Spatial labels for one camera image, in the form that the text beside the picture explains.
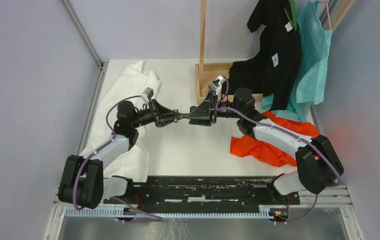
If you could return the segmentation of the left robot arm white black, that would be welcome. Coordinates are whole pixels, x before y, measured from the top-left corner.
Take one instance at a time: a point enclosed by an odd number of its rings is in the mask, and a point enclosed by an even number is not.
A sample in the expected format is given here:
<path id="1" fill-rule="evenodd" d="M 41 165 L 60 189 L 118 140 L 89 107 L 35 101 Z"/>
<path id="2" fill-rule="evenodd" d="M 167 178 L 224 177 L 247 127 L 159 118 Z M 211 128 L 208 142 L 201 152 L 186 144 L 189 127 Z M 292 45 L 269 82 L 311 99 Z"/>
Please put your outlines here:
<path id="1" fill-rule="evenodd" d="M 113 106 L 117 110 L 114 125 L 108 125 L 111 135 L 85 155 L 70 155 L 65 162 L 58 189 L 58 199 L 78 211 L 95 209 L 103 200 L 117 197 L 130 203 L 135 190 L 129 177 L 104 176 L 104 169 L 117 157 L 131 150 L 139 137 L 138 128 L 154 123 L 162 128 L 183 118 L 178 110 L 168 109 L 152 99 L 145 109 L 138 109 L 127 97 Z"/>

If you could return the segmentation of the black t-shirt hanging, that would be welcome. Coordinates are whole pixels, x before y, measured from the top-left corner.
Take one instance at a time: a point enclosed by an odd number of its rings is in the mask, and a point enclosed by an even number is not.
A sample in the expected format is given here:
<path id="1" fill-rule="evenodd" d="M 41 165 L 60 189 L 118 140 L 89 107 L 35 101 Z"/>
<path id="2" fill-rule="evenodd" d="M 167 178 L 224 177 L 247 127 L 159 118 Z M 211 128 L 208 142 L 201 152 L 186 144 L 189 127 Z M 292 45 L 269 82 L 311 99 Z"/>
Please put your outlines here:
<path id="1" fill-rule="evenodd" d="M 301 65 L 301 28 L 286 30 L 288 19 L 284 7 L 287 0 L 260 0 L 249 17 L 250 32 L 264 29 L 259 37 L 259 52 L 252 58 L 236 61 L 229 70 L 229 86 L 222 94 L 230 95 L 238 88 L 271 97 L 267 110 L 284 110 Z"/>

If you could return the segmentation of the small silver tee fitting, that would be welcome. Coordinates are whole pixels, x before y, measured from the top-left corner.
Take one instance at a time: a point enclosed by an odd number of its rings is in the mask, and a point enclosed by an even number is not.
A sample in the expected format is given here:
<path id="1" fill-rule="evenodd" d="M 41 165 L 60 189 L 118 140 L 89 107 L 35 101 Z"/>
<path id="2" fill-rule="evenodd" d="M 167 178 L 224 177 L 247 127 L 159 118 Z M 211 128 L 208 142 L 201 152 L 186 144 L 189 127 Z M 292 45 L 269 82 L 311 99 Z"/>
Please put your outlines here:
<path id="1" fill-rule="evenodd" d="M 178 109 L 173 109 L 173 112 L 174 112 L 174 119 L 173 119 L 173 123 L 177 123 L 179 120 L 181 120 L 183 118 L 183 115 L 181 112 L 179 112 Z"/>

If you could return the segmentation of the orange cloth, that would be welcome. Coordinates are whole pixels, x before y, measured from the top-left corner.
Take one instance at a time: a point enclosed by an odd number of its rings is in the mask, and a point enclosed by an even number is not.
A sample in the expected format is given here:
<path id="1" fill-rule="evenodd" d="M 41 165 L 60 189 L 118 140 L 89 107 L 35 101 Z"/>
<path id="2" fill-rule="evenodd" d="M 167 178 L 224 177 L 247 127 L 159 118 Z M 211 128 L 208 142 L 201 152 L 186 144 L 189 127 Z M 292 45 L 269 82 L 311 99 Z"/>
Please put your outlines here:
<path id="1" fill-rule="evenodd" d="M 274 123 L 298 134 L 303 134 L 310 137 L 317 137 L 320 135 L 317 127 L 309 122 L 298 122 L 277 117 L 271 111 L 266 111 L 263 114 L 267 118 L 271 119 Z M 282 167 L 284 165 L 291 165 L 293 167 L 297 166 L 294 157 L 269 143 L 253 139 L 247 135 L 241 138 L 231 138 L 230 153 L 241 158 L 252 156 L 258 161 L 267 163 L 274 167 Z"/>

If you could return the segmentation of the teal garment hanging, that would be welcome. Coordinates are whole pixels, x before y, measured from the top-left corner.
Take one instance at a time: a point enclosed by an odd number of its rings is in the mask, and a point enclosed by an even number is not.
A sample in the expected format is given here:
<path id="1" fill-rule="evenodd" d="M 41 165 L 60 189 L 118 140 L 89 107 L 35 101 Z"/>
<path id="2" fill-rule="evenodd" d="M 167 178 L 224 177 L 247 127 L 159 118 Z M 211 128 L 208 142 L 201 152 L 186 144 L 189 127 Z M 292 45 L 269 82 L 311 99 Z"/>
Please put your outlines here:
<path id="1" fill-rule="evenodd" d="M 332 30 L 324 30 L 317 16 L 318 1 L 308 1 L 297 16 L 301 27 L 301 65 L 286 109 L 274 110 L 280 118 L 306 122 L 311 105 L 324 101 Z"/>

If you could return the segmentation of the wooden clothes rack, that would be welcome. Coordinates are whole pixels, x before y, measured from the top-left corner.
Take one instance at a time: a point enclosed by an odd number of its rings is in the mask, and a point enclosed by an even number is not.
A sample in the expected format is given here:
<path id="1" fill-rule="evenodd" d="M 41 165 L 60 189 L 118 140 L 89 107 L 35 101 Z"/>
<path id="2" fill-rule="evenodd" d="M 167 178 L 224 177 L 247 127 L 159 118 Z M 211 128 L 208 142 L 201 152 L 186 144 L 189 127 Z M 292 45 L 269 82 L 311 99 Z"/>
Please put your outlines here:
<path id="1" fill-rule="evenodd" d="M 250 32 L 247 23 L 255 0 L 194 0 L 198 16 L 199 54 L 195 65 L 197 100 L 207 95 L 218 75 L 229 76 L 233 62 L 247 60 L 259 50 L 263 29 Z"/>

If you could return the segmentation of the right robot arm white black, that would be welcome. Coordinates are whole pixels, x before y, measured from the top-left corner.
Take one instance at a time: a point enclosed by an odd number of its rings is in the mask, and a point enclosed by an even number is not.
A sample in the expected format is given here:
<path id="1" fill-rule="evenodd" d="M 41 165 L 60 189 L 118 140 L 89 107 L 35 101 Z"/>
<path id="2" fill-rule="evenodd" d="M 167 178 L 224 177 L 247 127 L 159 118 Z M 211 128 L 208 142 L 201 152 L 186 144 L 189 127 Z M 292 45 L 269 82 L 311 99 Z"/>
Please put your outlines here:
<path id="1" fill-rule="evenodd" d="M 266 191 L 273 204 L 281 203 L 292 192 L 306 190 L 318 195 L 341 181 L 344 168 L 327 137 L 311 137 L 275 124 L 256 110 L 255 99 L 247 88 L 238 88 L 232 102 L 222 101 L 218 91 L 210 90 L 186 118 L 190 124 L 200 126 L 211 126 L 217 118 L 237 118 L 237 126 L 244 135 L 293 157 L 297 169 L 279 176 Z"/>

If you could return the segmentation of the white towel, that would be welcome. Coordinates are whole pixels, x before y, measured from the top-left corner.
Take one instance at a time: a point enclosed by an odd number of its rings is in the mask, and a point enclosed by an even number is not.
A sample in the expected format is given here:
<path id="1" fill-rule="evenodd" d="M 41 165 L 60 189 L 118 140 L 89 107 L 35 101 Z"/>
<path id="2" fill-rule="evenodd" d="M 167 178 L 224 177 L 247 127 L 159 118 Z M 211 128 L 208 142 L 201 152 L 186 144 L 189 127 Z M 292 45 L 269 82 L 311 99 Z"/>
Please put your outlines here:
<path id="1" fill-rule="evenodd" d="M 92 153 L 111 139 L 113 131 L 125 135 L 131 146 L 130 150 L 116 157 L 111 164 L 104 165 L 106 178 L 119 176 L 137 183 L 147 181 L 150 154 L 146 127 L 141 126 L 138 120 L 138 114 L 145 109 L 141 93 L 150 87 L 154 90 L 154 96 L 157 96 L 161 85 L 157 74 L 145 69 L 145 60 L 142 59 L 127 65 L 100 99 L 87 145 L 80 154 Z"/>

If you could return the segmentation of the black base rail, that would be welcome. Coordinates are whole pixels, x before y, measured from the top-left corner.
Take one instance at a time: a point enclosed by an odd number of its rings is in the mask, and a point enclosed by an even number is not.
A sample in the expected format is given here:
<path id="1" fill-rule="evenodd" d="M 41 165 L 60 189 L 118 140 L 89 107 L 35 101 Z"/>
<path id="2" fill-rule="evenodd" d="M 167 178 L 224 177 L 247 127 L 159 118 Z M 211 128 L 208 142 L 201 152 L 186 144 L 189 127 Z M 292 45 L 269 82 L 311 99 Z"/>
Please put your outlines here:
<path id="1" fill-rule="evenodd" d="M 280 195 L 270 176 L 158 176 L 135 182 L 120 198 L 151 214 L 258 213 L 260 205 L 299 205 L 296 192 Z"/>

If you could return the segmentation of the dark metal faucet body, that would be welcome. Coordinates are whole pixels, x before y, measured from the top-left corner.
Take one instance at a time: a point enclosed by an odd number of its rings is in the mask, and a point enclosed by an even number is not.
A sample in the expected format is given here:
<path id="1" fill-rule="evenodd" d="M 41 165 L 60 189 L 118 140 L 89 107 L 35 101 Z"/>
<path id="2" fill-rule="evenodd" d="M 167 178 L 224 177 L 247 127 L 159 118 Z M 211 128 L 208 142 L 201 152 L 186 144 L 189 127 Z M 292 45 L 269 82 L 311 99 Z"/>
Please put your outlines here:
<path id="1" fill-rule="evenodd" d="M 195 120 L 198 117 L 197 113 L 197 106 L 193 105 L 190 107 L 188 113 L 182 113 L 182 119 L 187 119 L 187 120 Z"/>

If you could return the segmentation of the pink hanger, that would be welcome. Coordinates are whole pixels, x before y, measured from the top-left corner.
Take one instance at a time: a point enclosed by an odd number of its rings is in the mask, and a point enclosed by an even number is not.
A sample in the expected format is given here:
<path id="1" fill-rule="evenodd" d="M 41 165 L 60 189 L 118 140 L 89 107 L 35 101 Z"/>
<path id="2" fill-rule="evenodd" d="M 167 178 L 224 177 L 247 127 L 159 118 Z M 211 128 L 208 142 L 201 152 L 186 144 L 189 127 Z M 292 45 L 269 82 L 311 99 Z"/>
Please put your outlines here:
<path id="1" fill-rule="evenodd" d="M 331 17 L 330 17 L 330 7 L 329 3 L 331 0 L 318 0 L 319 3 L 324 4 L 325 8 L 323 13 L 321 14 L 320 20 L 324 30 L 332 30 Z"/>

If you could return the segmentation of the green hanger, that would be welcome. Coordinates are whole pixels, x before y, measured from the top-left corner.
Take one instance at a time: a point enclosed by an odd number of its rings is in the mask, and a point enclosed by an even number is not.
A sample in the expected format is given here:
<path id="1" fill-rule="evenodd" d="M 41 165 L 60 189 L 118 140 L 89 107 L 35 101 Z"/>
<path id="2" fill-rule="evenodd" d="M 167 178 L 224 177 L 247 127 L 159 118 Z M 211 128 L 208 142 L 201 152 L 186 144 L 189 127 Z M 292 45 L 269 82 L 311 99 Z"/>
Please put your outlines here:
<path id="1" fill-rule="evenodd" d="M 288 6 L 284 7 L 285 15 L 288 19 L 288 23 L 285 25 L 286 30 L 289 32 L 290 30 L 297 31 L 298 24 L 297 24 L 297 17 L 295 16 L 295 0 L 288 0 Z"/>

